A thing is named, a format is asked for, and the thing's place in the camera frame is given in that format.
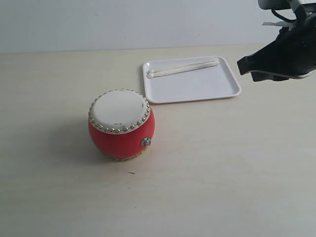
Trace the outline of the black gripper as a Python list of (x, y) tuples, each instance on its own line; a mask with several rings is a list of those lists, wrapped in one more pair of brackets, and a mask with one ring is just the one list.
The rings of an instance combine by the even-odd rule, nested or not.
[(241, 75), (251, 73), (254, 82), (279, 82), (316, 70), (316, 6), (287, 4), (276, 9), (287, 7), (296, 18), (279, 17), (289, 25), (282, 27), (275, 41), (237, 61)]

